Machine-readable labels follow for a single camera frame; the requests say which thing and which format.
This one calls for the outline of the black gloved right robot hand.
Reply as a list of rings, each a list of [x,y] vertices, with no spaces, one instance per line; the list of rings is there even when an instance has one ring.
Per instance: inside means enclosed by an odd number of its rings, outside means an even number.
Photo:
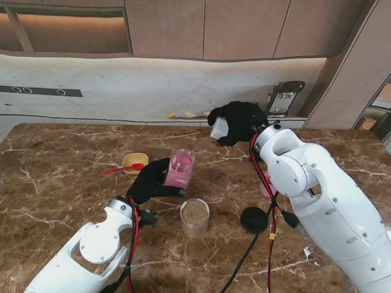
[[[258,103],[232,101],[217,107],[207,116],[208,125],[213,126],[217,118],[224,118],[228,124],[228,134],[216,142],[222,147],[249,142],[256,133],[255,128],[269,126],[266,115]]]

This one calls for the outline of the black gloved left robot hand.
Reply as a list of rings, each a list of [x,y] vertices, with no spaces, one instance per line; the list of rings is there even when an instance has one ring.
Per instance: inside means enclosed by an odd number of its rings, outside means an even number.
[[[184,197],[186,190],[175,186],[165,186],[165,171],[170,158],[153,161],[144,167],[126,193],[126,199],[141,205],[155,197]]]

